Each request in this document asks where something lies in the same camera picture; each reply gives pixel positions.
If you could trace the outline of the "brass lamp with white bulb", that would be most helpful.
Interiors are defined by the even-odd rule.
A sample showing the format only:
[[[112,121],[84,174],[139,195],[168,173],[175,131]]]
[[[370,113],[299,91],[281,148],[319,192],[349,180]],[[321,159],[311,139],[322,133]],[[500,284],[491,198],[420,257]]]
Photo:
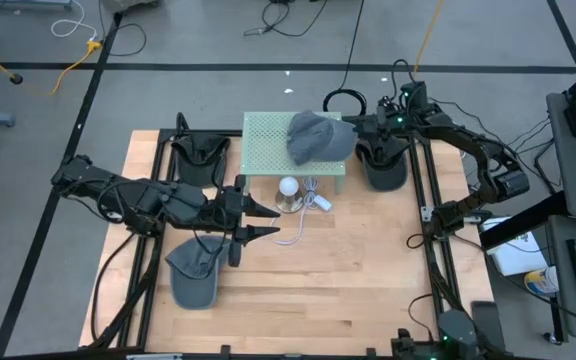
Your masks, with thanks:
[[[294,177],[283,177],[275,195],[275,205],[283,213],[295,213],[303,207],[303,194]]]

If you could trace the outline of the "black desk crossbar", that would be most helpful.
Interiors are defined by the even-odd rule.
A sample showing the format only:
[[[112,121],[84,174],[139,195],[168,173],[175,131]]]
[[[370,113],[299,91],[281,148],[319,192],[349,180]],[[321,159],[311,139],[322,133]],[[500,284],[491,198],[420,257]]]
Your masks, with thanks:
[[[489,250],[541,226],[551,215],[568,215],[564,191],[559,191],[532,207],[485,230],[480,234],[481,246]]]

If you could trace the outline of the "grey cloth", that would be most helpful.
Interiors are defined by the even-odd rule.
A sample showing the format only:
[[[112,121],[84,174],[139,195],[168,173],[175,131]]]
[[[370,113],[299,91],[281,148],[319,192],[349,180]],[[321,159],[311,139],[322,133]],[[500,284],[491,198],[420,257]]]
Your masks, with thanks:
[[[222,237],[202,235],[188,239],[166,256],[173,299],[179,307],[206,310],[215,304],[229,245]]]

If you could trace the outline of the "white paper box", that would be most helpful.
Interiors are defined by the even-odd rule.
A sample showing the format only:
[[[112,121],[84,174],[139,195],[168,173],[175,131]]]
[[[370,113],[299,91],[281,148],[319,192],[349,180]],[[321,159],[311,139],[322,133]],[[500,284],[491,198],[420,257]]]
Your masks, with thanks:
[[[514,276],[548,267],[542,248],[532,231],[486,251],[503,276]]]

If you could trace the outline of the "green perforated metal stand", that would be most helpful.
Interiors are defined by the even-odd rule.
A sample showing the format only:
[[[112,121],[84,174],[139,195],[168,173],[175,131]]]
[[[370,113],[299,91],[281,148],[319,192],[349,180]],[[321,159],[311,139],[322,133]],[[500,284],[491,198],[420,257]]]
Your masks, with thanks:
[[[297,166],[288,155],[287,131],[296,112],[246,112],[241,145],[240,174],[247,177],[249,191],[253,177],[333,177],[335,192],[345,186],[346,166],[341,162],[309,162]]]

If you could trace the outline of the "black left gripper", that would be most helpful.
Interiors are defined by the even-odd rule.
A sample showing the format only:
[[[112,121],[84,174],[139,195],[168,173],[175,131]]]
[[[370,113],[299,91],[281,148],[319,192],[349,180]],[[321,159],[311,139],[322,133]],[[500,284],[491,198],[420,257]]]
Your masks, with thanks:
[[[230,235],[230,242],[225,244],[225,239],[218,244],[215,250],[206,249],[206,252],[213,259],[219,257],[224,249],[227,249],[227,260],[231,267],[240,265],[242,248],[250,241],[267,236],[280,231],[279,227],[270,226],[241,226],[241,218],[244,214],[258,218],[278,218],[280,213],[257,203],[251,195],[244,196],[246,186],[246,176],[237,175],[232,186],[227,186],[221,190],[213,201],[215,211],[214,218],[224,236]]]

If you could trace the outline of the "grey floor object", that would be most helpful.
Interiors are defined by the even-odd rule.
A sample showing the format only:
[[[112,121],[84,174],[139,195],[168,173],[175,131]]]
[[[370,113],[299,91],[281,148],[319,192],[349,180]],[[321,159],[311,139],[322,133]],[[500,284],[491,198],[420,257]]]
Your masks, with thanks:
[[[161,0],[100,0],[101,5],[112,13],[124,12],[143,6],[157,7]]]

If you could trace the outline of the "grey baseball cap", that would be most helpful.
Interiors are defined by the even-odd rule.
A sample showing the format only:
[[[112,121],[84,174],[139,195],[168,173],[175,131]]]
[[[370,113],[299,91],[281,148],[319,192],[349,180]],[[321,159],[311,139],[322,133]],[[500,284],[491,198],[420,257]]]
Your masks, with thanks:
[[[286,149],[295,165],[345,161],[354,151],[358,134],[348,122],[307,110],[295,114],[287,129]]]

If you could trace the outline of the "white yellow blue container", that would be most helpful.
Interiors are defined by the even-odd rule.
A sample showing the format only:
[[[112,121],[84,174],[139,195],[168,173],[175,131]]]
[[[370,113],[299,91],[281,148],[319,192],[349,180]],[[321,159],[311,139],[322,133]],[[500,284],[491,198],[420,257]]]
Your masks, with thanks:
[[[524,276],[525,287],[538,296],[551,296],[559,291],[557,269],[550,266],[528,272]]]

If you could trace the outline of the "black phone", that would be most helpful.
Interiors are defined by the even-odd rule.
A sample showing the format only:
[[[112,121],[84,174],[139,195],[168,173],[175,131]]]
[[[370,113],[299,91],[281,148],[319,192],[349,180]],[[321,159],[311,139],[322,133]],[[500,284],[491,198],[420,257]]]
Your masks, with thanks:
[[[471,310],[476,327],[495,348],[504,350],[505,341],[497,305],[491,301],[473,301]]]

